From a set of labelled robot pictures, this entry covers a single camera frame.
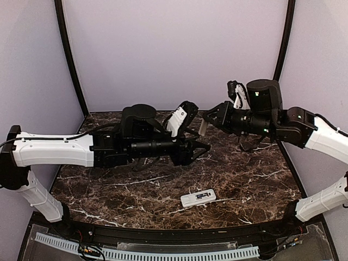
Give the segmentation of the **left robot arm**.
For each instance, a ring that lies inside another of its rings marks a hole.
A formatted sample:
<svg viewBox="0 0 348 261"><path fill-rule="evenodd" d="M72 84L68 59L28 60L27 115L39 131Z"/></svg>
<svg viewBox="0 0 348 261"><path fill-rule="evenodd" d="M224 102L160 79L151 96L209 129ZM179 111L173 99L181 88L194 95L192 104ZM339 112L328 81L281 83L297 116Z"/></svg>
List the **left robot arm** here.
<svg viewBox="0 0 348 261"><path fill-rule="evenodd" d="M125 107L121 120L76 135L41 135L11 127L1 144L1 186L20 193L65 237L77 232L70 211L36 178L34 165L112 168L133 159L170 157L175 166L190 165L210 146L189 129L198 108L185 101L164 122L147 104Z"/></svg>

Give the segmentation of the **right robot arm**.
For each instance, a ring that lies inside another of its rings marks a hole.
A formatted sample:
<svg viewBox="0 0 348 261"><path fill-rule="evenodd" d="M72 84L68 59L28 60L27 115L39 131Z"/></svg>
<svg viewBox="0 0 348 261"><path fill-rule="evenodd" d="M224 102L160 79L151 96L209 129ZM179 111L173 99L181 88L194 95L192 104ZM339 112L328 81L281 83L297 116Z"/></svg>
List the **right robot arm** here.
<svg viewBox="0 0 348 261"><path fill-rule="evenodd" d="M228 134L254 134L271 141L283 141L299 148L322 152L347 164L347 133L332 125L320 114L300 107L283 109L277 80L257 79L246 84L229 81L225 101L203 113L202 128L210 123ZM277 230L289 236L299 226L340 205L347 203L347 171L333 185L306 198L290 202Z"/></svg>

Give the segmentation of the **purple blue AAA battery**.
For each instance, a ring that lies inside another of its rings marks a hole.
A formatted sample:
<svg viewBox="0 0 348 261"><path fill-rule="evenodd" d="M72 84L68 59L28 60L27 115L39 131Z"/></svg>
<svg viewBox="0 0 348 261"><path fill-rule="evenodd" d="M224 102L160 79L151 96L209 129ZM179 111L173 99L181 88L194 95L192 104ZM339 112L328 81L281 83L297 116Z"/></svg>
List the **purple blue AAA battery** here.
<svg viewBox="0 0 348 261"><path fill-rule="evenodd" d="M200 194L197 194L197 195L208 195L210 197L211 193L210 192L203 192L203 193L200 193Z"/></svg>

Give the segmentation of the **grey battery cover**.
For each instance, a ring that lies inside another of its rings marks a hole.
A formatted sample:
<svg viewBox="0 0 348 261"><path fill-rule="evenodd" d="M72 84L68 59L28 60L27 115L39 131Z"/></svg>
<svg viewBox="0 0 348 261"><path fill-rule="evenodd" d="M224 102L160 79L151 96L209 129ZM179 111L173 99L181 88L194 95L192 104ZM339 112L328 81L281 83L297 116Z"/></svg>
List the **grey battery cover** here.
<svg viewBox="0 0 348 261"><path fill-rule="evenodd" d="M206 132L207 132L207 128L208 128L209 123L206 120L202 120L198 134L200 136L205 136Z"/></svg>

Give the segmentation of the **white remote control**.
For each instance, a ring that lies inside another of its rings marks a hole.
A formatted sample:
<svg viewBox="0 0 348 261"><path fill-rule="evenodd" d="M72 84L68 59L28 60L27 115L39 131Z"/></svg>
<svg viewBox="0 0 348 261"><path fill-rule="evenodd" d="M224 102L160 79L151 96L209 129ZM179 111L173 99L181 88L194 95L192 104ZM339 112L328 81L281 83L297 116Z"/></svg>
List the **white remote control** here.
<svg viewBox="0 0 348 261"><path fill-rule="evenodd" d="M216 194L213 189L195 192L181 196L182 207L192 207L216 200Z"/></svg>

